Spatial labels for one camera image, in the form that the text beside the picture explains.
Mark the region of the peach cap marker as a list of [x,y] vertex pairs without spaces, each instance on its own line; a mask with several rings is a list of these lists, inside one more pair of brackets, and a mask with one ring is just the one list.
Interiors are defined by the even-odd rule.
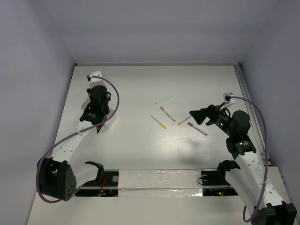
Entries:
[[175,122],[176,121],[176,119],[174,119],[166,110],[165,110],[165,108],[164,107],[160,107],[160,109],[164,112],[164,114],[170,119],[170,120],[172,120],[173,122]]

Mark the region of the white pen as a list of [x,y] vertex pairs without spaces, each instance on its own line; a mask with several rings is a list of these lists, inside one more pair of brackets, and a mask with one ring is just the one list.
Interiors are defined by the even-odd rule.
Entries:
[[164,98],[162,98],[162,99],[156,101],[155,104],[156,104],[156,105],[157,105],[157,104],[160,104],[160,103],[162,103],[162,102],[164,102],[164,101],[166,101],[166,100],[168,100],[168,99],[170,99],[170,98],[172,98],[172,97],[173,97],[173,95],[168,95],[168,96],[166,96],[166,97],[164,97]]

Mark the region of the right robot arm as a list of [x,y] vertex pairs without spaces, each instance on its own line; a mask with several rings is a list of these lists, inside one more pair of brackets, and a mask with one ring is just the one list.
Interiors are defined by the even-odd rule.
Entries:
[[233,159],[219,163],[216,179],[233,187],[244,202],[243,212],[250,215],[250,218],[243,218],[244,222],[253,225],[294,224],[295,206],[286,203],[272,185],[268,179],[268,167],[260,162],[248,136],[250,116],[241,110],[230,114],[223,105],[209,105],[189,114],[198,125],[209,119],[207,126],[216,125],[228,135],[226,147]]

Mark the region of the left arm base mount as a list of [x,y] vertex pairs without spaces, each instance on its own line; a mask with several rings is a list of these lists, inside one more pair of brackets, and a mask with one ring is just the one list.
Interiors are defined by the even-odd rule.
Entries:
[[118,197],[119,170],[105,170],[100,163],[93,161],[85,162],[97,168],[94,179],[81,185],[75,192],[78,197]]

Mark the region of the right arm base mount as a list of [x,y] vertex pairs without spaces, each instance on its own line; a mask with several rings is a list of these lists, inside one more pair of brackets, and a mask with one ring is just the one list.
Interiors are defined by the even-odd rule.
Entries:
[[201,171],[197,183],[202,186],[203,196],[237,196],[234,188],[225,180],[232,169],[240,169],[234,160],[225,160],[215,170]]

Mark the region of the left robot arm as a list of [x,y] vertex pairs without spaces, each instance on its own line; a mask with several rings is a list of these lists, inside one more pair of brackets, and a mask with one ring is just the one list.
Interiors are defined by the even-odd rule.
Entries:
[[103,84],[87,89],[89,103],[79,118],[77,130],[57,142],[37,163],[36,188],[46,203],[68,201],[80,187],[105,183],[104,166],[91,158],[77,159],[86,150],[85,143],[97,135],[114,116],[109,109],[111,94]]

